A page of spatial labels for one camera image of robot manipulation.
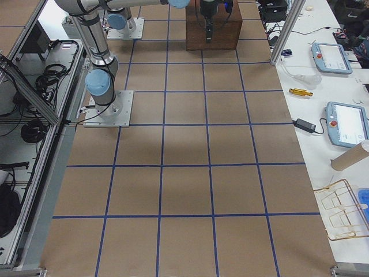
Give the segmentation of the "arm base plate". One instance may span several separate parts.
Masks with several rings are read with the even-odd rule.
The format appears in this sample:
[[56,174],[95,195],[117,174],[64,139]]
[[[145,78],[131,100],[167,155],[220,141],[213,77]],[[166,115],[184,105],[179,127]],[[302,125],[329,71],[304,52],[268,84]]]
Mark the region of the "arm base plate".
[[100,114],[104,110],[102,106],[87,110],[86,121],[83,122],[85,127],[103,128],[121,126],[126,128],[130,126],[134,91],[118,90],[115,93],[115,101],[102,114]]
[[127,20],[122,16],[113,16],[110,14],[107,22],[109,24],[108,40],[142,39],[144,30],[143,17],[132,17]]

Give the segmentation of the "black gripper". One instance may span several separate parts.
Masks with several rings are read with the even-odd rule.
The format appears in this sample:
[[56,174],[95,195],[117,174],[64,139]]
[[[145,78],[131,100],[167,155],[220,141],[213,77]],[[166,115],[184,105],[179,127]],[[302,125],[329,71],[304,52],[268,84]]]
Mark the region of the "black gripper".
[[217,13],[217,1],[200,0],[200,13],[205,19],[206,42],[211,43],[213,38],[213,16]]

